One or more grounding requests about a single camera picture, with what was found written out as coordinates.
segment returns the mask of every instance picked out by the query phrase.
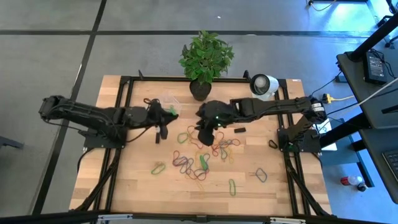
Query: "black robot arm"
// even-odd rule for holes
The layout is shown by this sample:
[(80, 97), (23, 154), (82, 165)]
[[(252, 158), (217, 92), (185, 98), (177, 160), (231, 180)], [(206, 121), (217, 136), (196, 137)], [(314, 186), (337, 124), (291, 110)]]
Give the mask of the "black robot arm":
[(159, 126), (161, 138), (166, 139), (167, 125), (178, 115), (163, 110), (158, 99), (145, 99), (144, 102), (147, 108), (98, 108), (63, 96), (50, 96), (43, 99), (39, 114), (47, 123), (52, 119), (66, 119), (93, 131), (79, 131), (84, 137), (95, 135), (112, 142), (126, 142), (128, 129)]
[(293, 100), (262, 101), (257, 98), (232, 99), (230, 104), (210, 101), (200, 106), (197, 116), (199, 140), (209, 146), (213, 144), (213, 130), (226, 128), (233, 123), (250, 123), (266, 115), (302, 113), (297, 124), (285, 129), (286, 142), (296, 143), (303, 139), (303, 134), (312, 124), (321, 124), (327, 117), (325, 109), (316, 98), (301, 97)]

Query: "concrete floor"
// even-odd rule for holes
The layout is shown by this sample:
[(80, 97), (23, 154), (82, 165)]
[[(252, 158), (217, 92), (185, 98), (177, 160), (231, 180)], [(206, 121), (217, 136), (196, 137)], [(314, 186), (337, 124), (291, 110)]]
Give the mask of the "concrete floor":
[[(0, 30), (91, 30), (100, 2), (2, 0)], [(387, 14), (384, 1), (371, 2), (377, 16)], [(318, 8), (325, 5), (327, 3), (317, 3)], [(365, 3), (341, 2), (317, 12), (305, 7), (305, 1), (296, 0), (108, 0), (99, 29), (369, 31), (375, 29), (374, 25), (373, 15)], [(97, 36), (78, 101), (95, 103), (103, 75), (136, 75), (138, 69), (144, 75), (183, 75), (177, 62), (182, 45), (188, 44), (190, 37)], [(338, 73), (336, 54), (353, 50), (364, 40), (240, 35), (221, 38), (234, 47), (236, 56), (229, 77), (241, 77), (247, 69), (251, 74), (299, 78), (303, 80), (306, 94)], [(40, 120), (37, 111), (41, 99), (49, 95), (70, 95), (87, 41), (87, 35), (0, 35), (0, 136), (25, 142), (23, 150), (10, 147), (0, 150), (1, 217), (29, 213), (57, 130)], [(318, 92), (322, 93), (330, 93), (335, 98), (352, 95), (347, 84), (339, 83), (332, 83)], [(335, 110), (353, 101), (333, 103), (327, 105), (326, 110)], [(67, 132), (43, 212), (68, 210), (82, 145), (83, 138), (79, 134), (73, 130)], [(389, 198), (367, 152), (364, 157), (376, 187), (363, 193), (338, 183), (342, 176), (359, 173), (355, 164), (323, 169), (333, 214), (394, 223), (398, 220), (398, 205)]]

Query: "wooden tabletop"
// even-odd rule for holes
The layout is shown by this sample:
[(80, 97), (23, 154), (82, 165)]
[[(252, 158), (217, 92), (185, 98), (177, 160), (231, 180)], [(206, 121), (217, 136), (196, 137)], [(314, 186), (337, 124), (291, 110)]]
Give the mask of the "wooden tabletop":
[[(99, 90), (98, 107), (114, 106), (120, 76), (106, 75)], [(136, 141), (123, 149), (119, 163), (113, 195), (113, 212), (126, 213), (176, 213), (209, 215), (291, 215), (289, 188), (282, 153), (268, 146), (270, 139), (277, 142), (276, 130), (279, 127), (277, 116), (264, 116), (251, 123), (232, 124), (219, 129), (225, 139), (238, 139), (240, 145), (230, 146), (233, 160), (222, 160), (220, 155), (211, 154), (210, 147), (198, 149), (188, 141), (177, 142), (178, 134), (185, 132), (189, 125), (195, 125), (195, 115), (201, 102), (195, 101), (189, 90), (189, 82), (134, 82), (131, 106), (146, 106), (144, 98), (159, 98), (164, 93), (172, 95), (182, 106), (180, 116), (167, 127), (169, 136), (155, 144), (155, 129), (151, 128)], [(290, 98), (303, 96), (301, 80), (287, 80)], [(229, 103), (232, 98), (251, 97), (247, 83), (213, 83), (206, 99)], [(301, 114), (294, 114), (297, 122)], [(234, 129), (245, 127), (245, 133), (234, 133)], [(131, 130), (128, 139), (137, 136), (142, 130)], [(199, 168), (199, 155), (209, 153), (209, 173), (203, 181), (192, 180), (180, 173), (179, 167), (172, 165), (174, 150), (182, 156), (195, 160), (193, 167)], [(305, 183), (318, 203), (330, 211), (322, 168), (311, 154), (301, 153)], [(98, 182), (104, 149), (94, 149), (82, 160), (77, 176), (70, 208), (79, 206)], [(151, 170), (163, 162), (166, 168), (157, 175)], [(262, 168), (267, 180), (262, 183), (255, 172)], [(229, 179), (236, 184), (236, 195), (230, 195)], [(104, 208), (108, 186), (104, 187), (100, 208)], [(298, 209), (303, 213), (300, 191), (295, 186)]]

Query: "yellow cable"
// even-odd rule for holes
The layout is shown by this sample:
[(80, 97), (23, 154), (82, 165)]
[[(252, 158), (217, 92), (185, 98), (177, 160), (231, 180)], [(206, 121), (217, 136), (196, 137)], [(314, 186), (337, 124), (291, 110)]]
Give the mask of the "yellow cable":
[(320, 11), (323, 11), (323, 10), (329, 8), (329, 7), (330, 7), (333, 3), (335, 3), (336, 1), (337, 1), (337, 0), (334, 0), (332, 3), (330, 3), (327, 7), (324, 7), (323, 9), (317, 9), (313, 4), (311, 4), (311, 6), (314, 8), (314, 10), (320, 12)]

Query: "black stand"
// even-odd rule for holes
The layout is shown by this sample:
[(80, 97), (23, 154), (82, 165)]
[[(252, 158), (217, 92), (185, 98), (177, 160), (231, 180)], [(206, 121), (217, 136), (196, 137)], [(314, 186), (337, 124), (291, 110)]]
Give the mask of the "black stand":
[(359, 61), (366, 52), (372, 49), (378, 42), (385, 38), (391, 31), (398, 26), (398, 13), (395, 13), (383, 26), (378, 28), (368, 39), (366, 39), (354, 52), (349, 56), (352, 61)]
[(320, 138), (321, 148), (333, 144), (337, 140), (353, 134), (360, 129), (367, 128), (371, 128), (369, 121), (366, 118), (365, 114), (360, 113), (355, 117), (349, 119), (348, 121), (344, 122), (343, 124), (337, 126), (336, 128), (328, 131), (326, 134), (322, 135)]

